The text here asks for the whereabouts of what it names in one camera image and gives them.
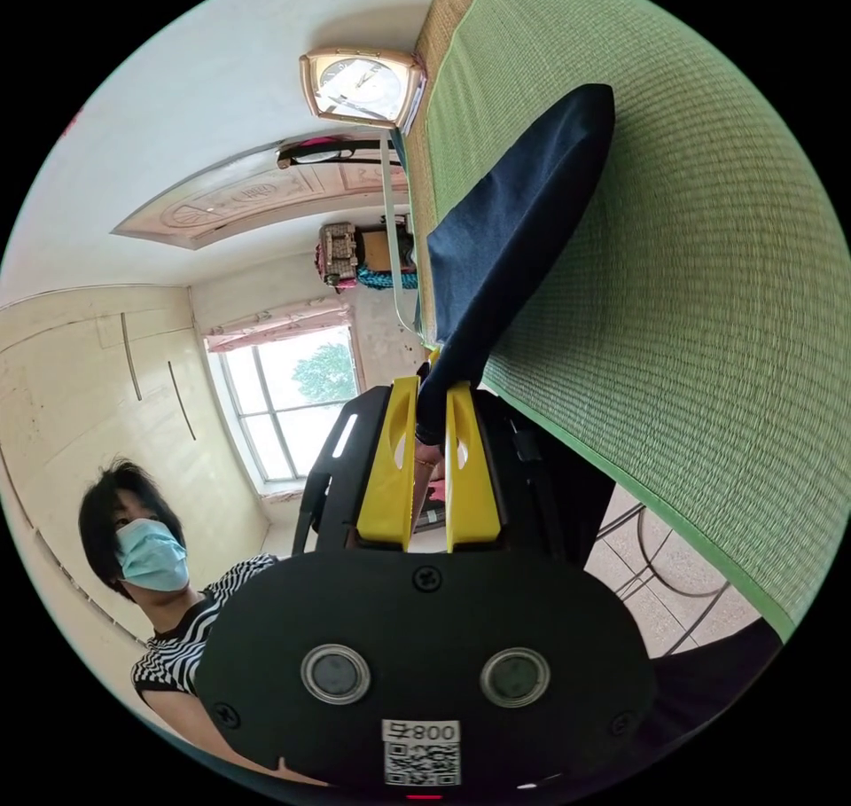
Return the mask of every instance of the window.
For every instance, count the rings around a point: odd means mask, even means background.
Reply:
[[[221,359],[263,480],[306,478],[343,404],[360,391],[349,328],[239,348]]]

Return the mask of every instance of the qr code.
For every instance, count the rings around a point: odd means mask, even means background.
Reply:
[[[391,786],[457,786],[460,744],[385,744],[385,779]]]

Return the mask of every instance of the screw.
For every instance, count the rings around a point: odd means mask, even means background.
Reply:
[[[239,728],[239,715],[226,702],[217,702],[213,706],[213,714],[225,729]]]
[[[621,735],[626,735],[632,728],[636,716],[631,711],[624,711],[612,720],[609,724],[609,732],[619,738]]]
[[[414,573],[414,587],[420,593],[434,593],[441,586],[442,578],[435,567],[420,567]]]

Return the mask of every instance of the wall clock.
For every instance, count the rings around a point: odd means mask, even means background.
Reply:
[[[302,55],[301,87],[310,111],[325,120],[407,131],[426,84],[423,67],[404,52],[320,49]]]

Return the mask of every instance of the gold clock frame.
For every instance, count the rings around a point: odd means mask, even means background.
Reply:
[[[333,64],[342,59],[375,59],[383,61],[388,66],[398,65],[405,67],[408,71],[407,89],[402,108],[392,120],[382,121],[372,117],[354,117],[351,114],[339,112],[323,112],[316,102],[316,83],[322,78],[322,74]],[[425,78],[425,70],[419,62],[407,52],[394,50],[375,50],[365,47],[323,47],[321,49],[306,52],[299,58],[301,67],[301,90],[307,101],[310,112],[325,121],[336,121],[337,123],[354,123],[358,126],[372,126],[377,129],[396,129],[404,126],[411,111],[416,108],[417,94]]]

